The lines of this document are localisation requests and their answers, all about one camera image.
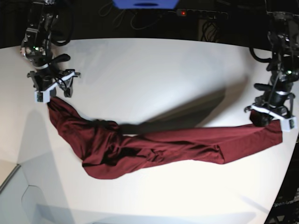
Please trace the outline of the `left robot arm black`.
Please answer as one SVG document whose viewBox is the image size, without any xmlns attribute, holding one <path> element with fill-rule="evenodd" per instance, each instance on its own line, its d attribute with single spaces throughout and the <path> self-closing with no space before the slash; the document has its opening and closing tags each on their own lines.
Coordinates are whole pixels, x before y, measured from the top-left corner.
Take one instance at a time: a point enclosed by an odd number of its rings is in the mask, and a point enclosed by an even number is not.
<svg viewBox="0 0 299 224">
<path fill-rule="evenodd" d="M 267 0 L 265 6 L 270 19 L 268 40 L 272 57 L 259 58 L 253 48 L 249 51 L 255 60 L 268 64 L 266 70 L 271 77 L 267 84 L 254 84 L 262 95 L 244 111 L 250 112 L 255 126 L 265 127 L 278 119 L 281 130 L 289 132 L 297 128 L 297 118 L 292 113 L 295 99 L 292 87 L 299 79 L 299 2 Z"/>
</svg>

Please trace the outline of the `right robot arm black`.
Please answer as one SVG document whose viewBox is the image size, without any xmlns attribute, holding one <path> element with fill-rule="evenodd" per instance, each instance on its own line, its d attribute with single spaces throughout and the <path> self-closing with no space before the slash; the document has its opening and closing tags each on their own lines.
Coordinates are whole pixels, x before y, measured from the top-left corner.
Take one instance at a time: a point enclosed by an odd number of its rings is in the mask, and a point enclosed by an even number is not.
<svg viewBox="0 0 299 224">
<path fill-rule="evenodd" d="M 28 27 L 21 43 L 21 55 L 32 66 L 33 71 L 27 74 L 33 82 L 34 99 L 38 103 L 48 103 L 56 96 L 56 88 L 64 92 L 66 98 L 73 94 L 73 80 L 81 74 L 74 69 L 61 70 L 59 63 L 71 59 L 68 54 L 53 56 L 51 47 L 62 47 L 71 41 L 74 30 L 74 12 L 70 1 L 64 1 L 71 14 L 70 32 L 66 39 L 59 42 L 53 38 L 53 24 L 58 19 L 56 0 L 35 0 L 31 4 L 28 15 Z"/>
</svg>

